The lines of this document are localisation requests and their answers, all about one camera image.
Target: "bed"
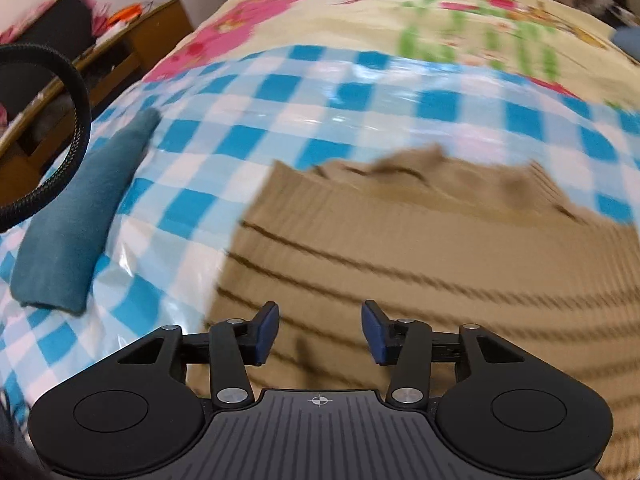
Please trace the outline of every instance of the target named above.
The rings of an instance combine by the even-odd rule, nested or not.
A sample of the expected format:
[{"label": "bed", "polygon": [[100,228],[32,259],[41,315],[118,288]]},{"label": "bed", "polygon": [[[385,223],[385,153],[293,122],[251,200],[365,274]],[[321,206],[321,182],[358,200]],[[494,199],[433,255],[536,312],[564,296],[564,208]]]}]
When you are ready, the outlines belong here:
[{"label": "bed", "polygon": [[229,0],[95,121],[162,120],[79,317],[20,306],[28,222],[0,242],[0,378],[18,418],[164,324],[203,330],[225,249],[274,160],[306,169],[439,142],[542,163],[574,202],[640,219],[640,77],[610,29],[550,0]]}]

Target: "metal screw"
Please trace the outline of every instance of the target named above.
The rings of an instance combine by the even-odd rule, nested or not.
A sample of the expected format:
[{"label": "metal screw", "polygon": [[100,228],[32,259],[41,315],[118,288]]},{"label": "metal screw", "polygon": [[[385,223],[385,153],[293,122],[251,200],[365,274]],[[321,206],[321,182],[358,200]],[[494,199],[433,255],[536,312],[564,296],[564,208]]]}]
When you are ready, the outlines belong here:
[{"label": "metal screw", "polygon": [[422,392],[415,388],[398,388],[391,396],[403,404],[415,404],[422,400]]},{"label": "metal screw", "polygon": [[237,404],[245,400],[249,394],[242,388],[225,388],[218,392],[218,400],[225,404]]}]

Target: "wooden desk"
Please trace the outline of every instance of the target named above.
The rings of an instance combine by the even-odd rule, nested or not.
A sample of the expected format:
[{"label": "wooden desk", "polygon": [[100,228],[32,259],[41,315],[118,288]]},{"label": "wooden desk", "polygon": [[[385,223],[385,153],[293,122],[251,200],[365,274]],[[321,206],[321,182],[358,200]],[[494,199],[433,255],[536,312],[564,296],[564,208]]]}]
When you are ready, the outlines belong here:
[{"label": "wooden desk", "polygon": [[[110,94],[128,78],[142,78],[192,32],[193,26],[181,0],[171,0],[144,14],[112,38],[85,51],[74,61],[80,72],[116,48],[123,48],[125,52],[122,61],[91,88],[89,99],[92,107],[104,106]],[[40,98],[32,101],[0,137],[0,203],[11,202],[33,190],[46,172],[49,161],[70,140],[74,127],[72,111],[48,132],[32,153],[27,154],[18,143],[38,114],[62,91],[62,83],[54,79],[40,93]]]}]

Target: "orange object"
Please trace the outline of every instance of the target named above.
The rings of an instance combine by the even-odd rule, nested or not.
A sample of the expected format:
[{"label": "orange object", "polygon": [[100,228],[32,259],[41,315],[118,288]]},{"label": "orange object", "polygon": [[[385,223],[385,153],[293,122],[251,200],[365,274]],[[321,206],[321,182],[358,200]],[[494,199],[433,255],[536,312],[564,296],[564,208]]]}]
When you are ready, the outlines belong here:
[{"label": "orange object", "polygon": [[124,9],[120,9],[107,20],[107,26],[113,27],[118,22],[130,22],[142,14],[142,4],[133,4]]}]

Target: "brown cloth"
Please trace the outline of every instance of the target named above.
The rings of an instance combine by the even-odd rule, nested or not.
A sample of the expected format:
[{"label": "brown cloth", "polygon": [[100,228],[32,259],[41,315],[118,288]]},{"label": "brown cloth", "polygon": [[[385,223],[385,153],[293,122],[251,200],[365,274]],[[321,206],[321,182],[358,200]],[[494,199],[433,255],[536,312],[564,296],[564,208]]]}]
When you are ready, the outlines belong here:
[{"label": "brown cloth", "polygon": [[248,368],[257,391],[386,391],[363,300],[441,332],[481,324],[609,403],[614,434],[598,471],[629,480],[640,465],[639,256],[633,227],[576,207],[537,164],[476,166],[439,148],[308,173],[276,163],[208,321],[280,305],[267,364]]}]

